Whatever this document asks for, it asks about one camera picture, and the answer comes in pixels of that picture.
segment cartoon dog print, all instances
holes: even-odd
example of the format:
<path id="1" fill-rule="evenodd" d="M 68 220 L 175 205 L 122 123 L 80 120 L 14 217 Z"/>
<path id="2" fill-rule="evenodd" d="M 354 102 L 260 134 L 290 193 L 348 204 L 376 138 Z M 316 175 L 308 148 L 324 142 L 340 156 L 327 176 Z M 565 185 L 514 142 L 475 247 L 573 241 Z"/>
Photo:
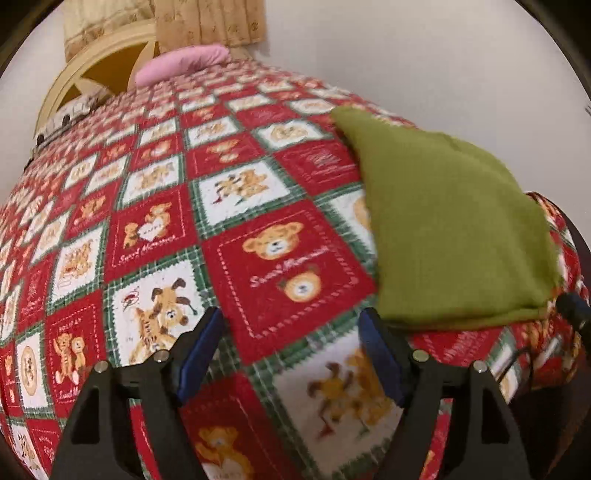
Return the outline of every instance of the cartoon dog print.
<path id="1" fill-rule="evenodd" d="M 92 267 L 92 262 L 89 261 L 91 244 L 92 238 L 66 254 L 64 265 L 60 271 L 59 286 L 69 285 L 72 279 L 79 278 L 90 270 Z"/>
<path id="2" fill-rule="evenodd" d="M 37 391 L 37 360 L 33 349 L 28 345 L 22 351 L 21 382 L 25 391 L 33 396 Z"/>
<path id="3" fill-rule="evenodd" d="M 4 359 L 4 370 L 6 370 L 6 376 L 10 377 L 12 373 L 12 355 L 7 355 Z"/>
<path id="4" fill-rule="evenodd" d="M 217 465 L 221 470 L 220 478 L 234 478 L 238 473 L 242 474 L 242 480 L 254 478 L 250 460 L 234 448 L 238 438 L 238 431 L 234 427 L 201 428 L 199 436 L 205 443 L 195 443 L 195 449 L 206 461 Z"/>
<path id="5" fill-rule="evenodd" d="M 84 220 L 91 219 L 96 212 L 98 212 L 105 203 L 106 196 L 102 195 L 96 199 L 90 199 L 83 205 L 80 205 L 80 216 L 74 220 L 74 225 L 78 225 Z"/>
<path id="6" fill-rule="evenodd" d="M 170 287 L 156 287 L 152 290 L 153 311 L 155 315 L 158 315 L 162 329 L 168 330 L 175 325 L 188 324 L 189 318 L 179 305 L 188 305 L 193 314 L 197 314 L 187 297 L 177 295 L 177 288 L 185 288 L 186 286 L 187 283 L 182 278 L 177 278 Z"/>
<path id="7" fill-rule="evenodd" d="M 57 340 L 53 339 L 53 349 L 60 356 L 60 370 L 56 371 L 56 383 L 61 385 L 66 378 L 77 385 L 79 383 L 78 372 L 74 370 L 74 363 L 72 362 L 72 351 L 70 345 L 72 341 L 71 333 L 62 333 Z"/>
<path id="8" fill-rule="evenodd" d="M 145 361 L 152 352 L 170 349 L 177 339 L 170 335 L 158 322 L 158 314 L 153 310 L 135 308 L 135 320 L 139 327 L 139 341 L 129 356 L 129 363 Z"/>
<path id="9" fill-rule="evenodd" d="M 153 189 L 158 184 L 164 183 L 164 179 L 171 172 L 174 172 L 174 166 L 172 162 L 167 163 L 166 165 L 158 165 L 156 167 L 153 167 L 148 172 L 142 172 L 140 177 L 139 189 Z"/>
<path id="10" fill-rule="evenodd" d="M 369 212 L 365 204 L 365 196 L 359 197 L 353 203 L 353 214 L 356 220 L 366 229 L 370 230 L 369 227 Z"/>
<path id="11" fill-rule="evenodd" d="M 235 194 L 240 197 L 236 202 L 236 205 L 238 205 L 250 197 L 268 190 L 269 187 L 262 184 L 266 179 L 266 173 L 257 175 L 254 168 L 244 170 L 238 175 L 230 174 L 226 180 L 216 182 L 217 200 L 214 203 L 220 203 L 223 199 Z"/>
<path id="12" fill-rule="evenodd" d="M 361 349 L 347 357 L 346 363 L 356 369 L 355 381 L 361 391 L 355 397 L 355 416 L 366 425 L 373 426 L 392 410 L 392 401 L 386 397 L 371 362 Z"/>
<path id="13" fill-rule="evenodd" d="M 322 289 L 322 282 L 315 270 L 315 266 L 310 265 L 308 271 L 300 273 L 287 281 L 281 280 L 277 284 L 277 288 L 283 291 L 287 298 L 296 303 L 311 301 L 316 298 Z"/>
<path id="14" fill-rule="evenodd" d="M 330 377 L 325 380 L 314 380 L 308 383 L 308 396 L 316 398 L 318 393 L 322 394 L 324 400 L 320 404 L 318 416 L 324 424 L 323 430 L 319 433 L 319 438 L 334 433 L 326 420 L 330 418 L 332 423 L 339 423 L 342 417 L 352 409 L 353 401 L 349 395 L 349 390 L 353 385 L 353 372 L 348 371 L 345 378 L 340 377 L 341 366 L 336 362 L 328 362 L 326 368 L 330 371 Z"/>
<path id="15" fill-rule="evenodd" d="M 170 150 L 171 143 L 172 142 L 170 140 L 162 140 L 155 147 L 149 148 L 147 150 L 144 150 L 142 152 L 142 157 L 141 157 L 142 158 L 142 161 L 147 161 L 147 160 L 150 160 L 152 158 L 161 157 L 167 151 Z"/>
<path id="16" fill-rule="evenodd" d="M 27 465 L 31 470 L 39 470 L 39 465 L 37 464 L 37 455 L 35 454 L 35 450 L 29 444 L 29 440 L 26 435 L 21 433 L 17 434 L 18 444 L 22 450 L 22 459 L 23 463 Z"/>
<path id="17" fill-rule="evenodd" d="M 300 222 L 278 223 L 264 229 L 242 244 L 246 253 L 256 253 L 263 260 L 276 260 L 295 250 L 300 243 L 298 234 L 304 228 Z"/>
<path id="18" fill-rule="evenodd" d="M 285 127 L 277 125 L 271 132 L 271 138 L 275 141 L 289 140 L 290 138 L 305 137 L 308 130 L 302 127 Z"/>

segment curtain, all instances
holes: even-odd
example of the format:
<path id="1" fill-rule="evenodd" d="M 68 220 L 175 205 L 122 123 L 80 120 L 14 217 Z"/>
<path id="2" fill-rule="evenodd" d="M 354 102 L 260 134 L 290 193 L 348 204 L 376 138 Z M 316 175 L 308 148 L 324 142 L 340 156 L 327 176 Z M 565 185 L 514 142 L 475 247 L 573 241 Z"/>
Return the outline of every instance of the curtain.
<path id="1" fill-rule="evenodd" d="M 66 61 L 97 38 L 123 25 L 154 18 L 154 0 L 65 0 Z"/>
<path id="2" fill-rule="evenodd" d="M 264 40 L 264 0 L 154 0 L 160 51 L 221 43 L 237 47 Z"/>

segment green towel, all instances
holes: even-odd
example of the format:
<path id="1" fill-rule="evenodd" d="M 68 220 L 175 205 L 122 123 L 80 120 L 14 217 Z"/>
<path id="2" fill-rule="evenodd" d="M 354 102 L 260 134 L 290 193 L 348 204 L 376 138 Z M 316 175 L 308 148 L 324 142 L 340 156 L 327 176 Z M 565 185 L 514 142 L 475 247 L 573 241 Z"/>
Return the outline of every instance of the green towel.
<path id="1" fill-rule="evenodd" d="M 383 319 L 471 329 L 546 315 L 559 285 L 556 248 L 541 209 L 499 160 L 358 109 L 332 118 L 361 164 Z"/>

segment teddy bear print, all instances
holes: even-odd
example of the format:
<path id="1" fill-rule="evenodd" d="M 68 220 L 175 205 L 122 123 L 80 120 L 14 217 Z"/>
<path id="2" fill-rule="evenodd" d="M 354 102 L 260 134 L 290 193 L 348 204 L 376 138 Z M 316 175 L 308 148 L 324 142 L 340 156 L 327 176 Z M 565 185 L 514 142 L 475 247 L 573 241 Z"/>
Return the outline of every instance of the teddy bear print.
<path id="1" fill-rule="evenodd" d="M 195 449 L 207 462 L 203 464 L 209 478 L 240 478 L 252 480 L 254 469 L 246 455 L 234 448 L 238 431 L 234 427 L 199 429 L 205 443 L 197 442 Z"/>
<path id="2" fill-rule="evenodd" d="M 309 266 L 309 270 L 277 284 L 277 288 L 296 303 L 305 303 L 314 299 L 322 289 L 320 277 L 314 271 L 315 267 Z"/>
<path id="3" fill-rule="evenodd" d="M 298 234 L 304 228 L 300 222 L 271 225 L 256 237 L 242 244 L 246 253 L 256 253 L 263 260 L 276 260 L 295 250 L 300 243 Z"/>

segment white square patch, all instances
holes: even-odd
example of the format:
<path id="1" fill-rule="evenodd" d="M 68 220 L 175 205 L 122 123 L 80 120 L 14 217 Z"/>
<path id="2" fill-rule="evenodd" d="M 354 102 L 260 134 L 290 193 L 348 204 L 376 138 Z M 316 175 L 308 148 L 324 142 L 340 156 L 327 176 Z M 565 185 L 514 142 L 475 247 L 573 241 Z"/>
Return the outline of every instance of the white square patch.
<path id="1" fill-rule="evenodd" d="M 76 165 L 72 167 L 66 182 L 64 183 L 64 190 L 69 189 L 72 185 L 76 184 L 78 181 L 85 179 L 92 169 L 95 167 L 96 159 L 98 158 L 99 154 L 95 153 L 88 158 L 85 158 L 81 162 L 78 162 Z"/>
<path id="2" fill-rule="evenodd" d="M 203 92 L 205 90 L 203 89 L 203 87 L 198 87 L 198 88 L 194 88 L 191 90 L 185 90 L 184 92 L 181 92 L 178 94 L 178 99 L 179 100 L 185 100 L 185 98 L 189 98 L 189 97 L 196 97 L 198 95 L 203 95 Z"/>
<path id="3" fill-rule="evenodd" d="M 0 329 L 0 340 L 5 342 L 10 338 L 17 320 L 18 300 L 21 297 L 21 284 L 19 283 L 14 290 L 6 297 L 6 307 L 2 315 L 2 325 Z"/>
<path id="4" fill-rule="evenodd" d="M 6 270 L 4 271 L 4 276 L 2 277 L 2 286 L 0 287 L 0 301 L 4 300 L 4 297 L 7 295 L 8 289 L 10 288 L 15 262 L 16 260 L 12 260 L 10 265 L 7 266 Z"/>
<path id="5" fill-rule="evenodd" d="M 386 396 L 376 397 L 374 392 L 368 394 L 363 388 L 364 382 L 359 378 L 364 377 L 365 382 L 367 377 L 378 380 L 371 375 L 373 368 L 369 360 L 359 353 L 359 335 L 355 329 L 274 379 L 296 431 L 327 478 L 352 458 L 370 454 L 373 447 L 392 435 L 402 415 L 402 409 Z M 321 417 L 320 407 L 326 401 L 322 384 L 334 375 L 342 381 L 349 377 L 352 384 L 343 392 L 342 400 L 332 405 L 334 410 L 329 406 Z M 309 394 L 312 386 L 320 387 L 314 395 Z M 339 421 L 333 421 L 333 416 L 338 416 Z"/>
<path id="6" fill-rule="evenodd" d="M 209 225 L 289 194 L 287 187 L 264 161 L 203 180 L 199 183 L 199 192 Z"/>
<path id="7" fill-rule="evenodd" d="M 319 140 L 322 133 L 314 125 L 303 120 L 272 124 L 255 132 L 273 150 L 288 147 L 305 140 Z"/>
<path id="8" fill-rule="evenodd" d="M 321 98 L 333 98 L 335 100 L 346 100 L 348 98 L 346 95 L 343 95 L 338 90 L 328 88 L 312 88 L 308 91 L 316 95 L 317 97 Z"/>
<path id="9" fill-rule="evenodd" d="M 125 164 L 127 163 L 128 157 L 129 155 L 124 155 L 119 160 L 115 160 L 97 170 L 86 186 L 85 195 L 88 195 L 113 180 L 118 179 L 125 170 Z"/>
<path id="10" fill-rule="evenodd" d="M 41 333 L 33 333 L 17 344 L 18 385 L 23 408 L 47 408 L 41 357 Z"/>
<path id="11" fill-rule="evenodd" d="M 61 249 L 53 274 L 52 303 L 95 279 L 104 228 L 100 225 Z"/>
<path id="12" fill-rule="evenodd" d="M 180 179 L 179 156 L 173 155 L 166 160 L 150 164 L 127 177 L 122 203 L 127 205 L 134 200 L 163 187 L 176 185 Z"/>
<path id="13" fill-rule="evenodd" d="M 153 142 L 158 140 L 159 138 L 166 137 L 177 131 L 177 123 L 174 118 L 170 120 L 166 120 L 161 124 L 158 124 L 152 128 L 148 128 L 147 130 L 142 133 L 142 136 L 139 139 L 140 146 L 143 146 L 147 143 Z"/>
<path id="14" fill-rule="evenodd" d="M 31 263 L 37 262 L 47 252 L 49 252 L 49 250 L 57 246 L 57 244 L 60 242 L 64 228 L 68 223 L 69 216 L 70 211 L 68 210 L 66 213 L 60 215 L 58 218 L 53 220 L 52 223 L 45 227 L 45 230 L 43 230 L 43 233 L 39 238 L 39 243 L 37 244 L 37 249 L 35 249 Z"/>
<path id="15" fill-rule="evenodd" d="M 174 110 L 174 102 L 165 103 L 148 112 L 148 118 L 164 118 L 171 110 Z"/>
<path id="16" fill-rule="evenodd" d="M 230 100 L 227 103 L 227 106 L 230 110 L 232 110 L 232 112 L 236 113 L 240 110 L 247 110 L 249 108 L 254 108 L 261 105 L 268 105 L 269 103 L 273 103 L 273 100 L 271 100 L 269 97 L 261 95 L 260 93 L 257 93 L 256 95 Z"/>
<path id="17" fill-rule="evenodd" d="M 362 189 L 345 193 L 329 201 L 353 233 L 372 254 L 376 254 L 374 236 L 371 232 L 369 211 L 365 204 L 365 193 Z"/>
<path id="18" fill-rule="evenodd" d="M 25 235 L 24 242 L 27 244 L 45 225 L 47 218 L 53 208 L 54 200 L 46 203 L 46 205 L 42 208 L 42 210 L 33 217 L 31 221 L 31 225 L 29 225 L 29 230 L 27 230 L 27 234 Z"/>
<path id="19" fill-rule="evenodd" d="M 104 132 L 102 132 L 98 135 L 90 134 L 88 137 L 88 140 L 89 140 L 88 148 L 92 148 L 95 145 L 103 143 L 107 138 L 109 138 L 111 136 L 111 134 L 113 133 L 114 130 L 115 130 L 114 128 L 108 128 L 107 130 L 105 130 Z"/>
<path id="20" fill-rule="evenodd" d="M 332 103 L 317 98 L 296 100 L 295 102 L 290 102 L 290 106 L 296 112 L 302 113 L 303 115 L 321 115 L 323 113 L 328 113 L 335 108 L 335 105 Z"/>
<path id="21" fill-rule="evenodd" d="M 258 88 L 263 93 L 271 93 L 293 90 L 294 86 L 285 80 L 277 80 L 276 82 L 263 82 L 258 86 Z"/>
<path id="22" fill-rule="evenodd" d="M 216 98 L 213 95 L 208 95 L 207 97 L 198 98 L 192 102 L 182 104 L 181 111 L 183 113 L 192 112 L 193 110 L 203 108 L 204 106 L 210 106 L 214 103 L 216 103 Z"/>
<path id="23" fill-rule="evenodd" d="M 12 423 L 12 439 L 14 441 L 15 453 L 31 471 L 37 480 L 47 480 L 47 474 L 41 466 L 39 455 L 35 451 L 31 436 L 27 427 Z"/>
<path id="24" fill-rule="evenodd" d="M 105 145 L 111 145 L 112 143 L 118 142 L 122 138 L 125 138 L 133 133 L 135 133 L 135 125 L 130 125 L 127 128 L 119 130 L 118 132 L 111 135 L 105 142 Z"/>
<path id="25" fill-rule="evenodd" d="M 0 269 L 4 268 L 6 261 L 8 260 L 8 254 L 10 253 L 10 247 L 12 246 L 12 238 L 6 242 L 2 248 L 0 248 Z"/>
<path id="26" fill-rule="evenodd" d="M 213 120 L 198 127 L 187 130 L 190 148 L 198 147 L 204 143 L 227 137 L 238 132 L 238 127 L 229 116 Z"/>
<path id="27" fill-rule="evenodd" d="M 239 92 L 244 88 L 241 83 L 233 83 L 231 85 L 224 85 L 223 87 L 216 88 L 213 93 L 216 95 L 224 95 L 225 93 Z"/>
<path id="28" fill-rule="evenodd" d="M 191 262 L 182 260 L 115 292 L 109 307 L 121 365 L 141 363 L 156 350 L 170 349 L 179 335 L 195 328 L 205 309 L 194 275 Z M 163 304 L 155 289 L 171 289 L 175 299 L 184 297 L 190 304 Z M 151 314 L 157 334 L 144 344 L 139 338 L 140 322 L 149 321 Z M 163 327 L 168 333 L 160 333 Z"/>

